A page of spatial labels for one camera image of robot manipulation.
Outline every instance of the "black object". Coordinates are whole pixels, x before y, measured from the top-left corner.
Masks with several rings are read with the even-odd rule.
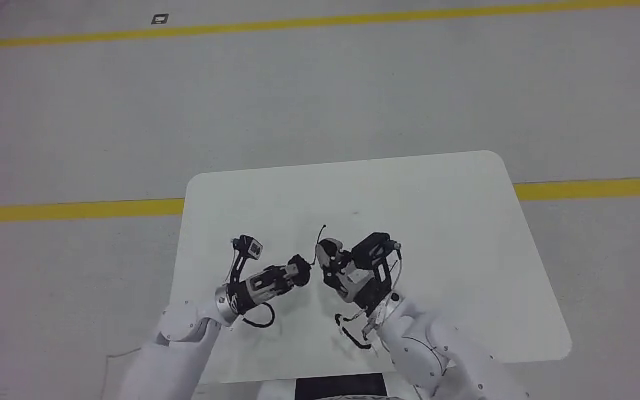
[[[358,307],[365,310],[367,317],[391,292],[391,271],[387,257],[394,251],[399,253],[399,243],[391,240],[388,233],[374,232],[351,249],[351,259],[356,268],[373,272],[374,279],[354,297]]]
[[[387,387],[382,374],[296,379],[295,400],[317,400],[349,395],[386,396]]]
[[[155,14],[151,20],[151,25],[166,24],[169,22],[169,14]]]
[[[257,260],[262,253],[262,245],[256,239],[248,235],[240,235],[239,238],[231,241],[233,249],[238,252],[238,256],[234,258],[231,271],[229,272],[229,283],[227,284],[227,295],[231,299],[232,308],[238,315],[244,315],[249,310],[264,304],[271,312],[271,320],[266,324],[260,324],[247,318],[242,320],[247,324],[256,328],[267,328],[271,326],[275,320],[275,311],[273,307],[263,302],[264,297],[260,297],[260,293],[265,293],[262,289],[266,289],[266,293],[273,296],[279,296],[287,293],[292,289],[291,283],[295,286],[304,286],[311,278],[311,266],[299,254],[293,256],[287,265],[295,264],[298,270],[296,276],[285,279],[286,269],[284,265],[271,265],[262,270],[259,274],[253,275],[246,280],[240,281],[240,275],[249,258]],[[253,295],[258,294],[260,304],[256,304]]]

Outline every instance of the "robotic hand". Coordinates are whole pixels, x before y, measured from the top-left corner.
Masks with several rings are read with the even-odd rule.
[[[240,281],[247,259],[257,260],[262,245],[245,235],[232,243],[238,257],[229,273],[229,283],[218,287],[207,302],[187,300],[170,304],[162,312],[158,326],[122,382],[120,399],[190,399],[223,326],[231,326],[238,316],[261,304],[271,310],[269,323],[243,320],[258,328],[271,325],[275,313],[267,301],[309,282],[311,266],[298,254],[287,265],[269,266]]]
[[[346,302],[355,302],[368,317],[362,336],[375,330],[388,349],[396,370],[408,383],[433,399],[518,400],[529,393],[482,346],[463,335],[442,317],[423,313],[395,290],[387,257],[396,252],[400,268],[400,244],[386,233],[372,233],[350,252],[342,243],[323,239],[316,256],[324,282]],[[336,315],[336,322],[349,321]],[[342,331],[360,348],[344,327]],[[453,361],[457,373],[447,374]]]

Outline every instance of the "black sticker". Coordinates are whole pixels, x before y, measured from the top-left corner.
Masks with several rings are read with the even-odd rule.
[[[151,20],[151,25],[166,24],[169,21],[169,14],[156,14]]]

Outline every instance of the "floor marking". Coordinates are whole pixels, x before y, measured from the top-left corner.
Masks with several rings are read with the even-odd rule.
[[[596,10],[614,7],[638,7],[640,0],[570,0],[560,2],[496,5],[474,8],[451,8],[403,11],[383,14],[339,15],[333,17],[295,18],[276,21],[243,22],[224,25],[182,26],[117,32],[97,32],[60,36],[0,39],[0,47],[47,46],[69,43],[158,39],[176,36],[215,35],[282,29],[319,28],[339,25],[366,25],[438,19],[487,17],[498,15],[538,14],[561,11]]]
[[[520,201],[640,197],[640,178],[516,183]],[[181,215],[184,199],[0,206],[0,222]]]

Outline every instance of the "robot forearm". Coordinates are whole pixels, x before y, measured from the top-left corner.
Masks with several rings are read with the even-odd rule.
[[[190,399],[223,326],[231,326],[240,315],[309,281],[311,266],[299,255],[287,265],[269,266],[240,281],[244,263],[248,258],[258,259],[262,246],[245,235],[233,244],[239,255],[230,282],[218,287],[205,303],[184,301],[162,312],[152,337],[125,376],[121,400]],[[245,321],[256,327],[270,325]]]
[[[529,394],[482,346],[442,317],[417,311],[410,300],[392,293],[369,321],[389,349],[396,370],[433,399],[526,400]],[[455,373],[447,374],[450,361]]]

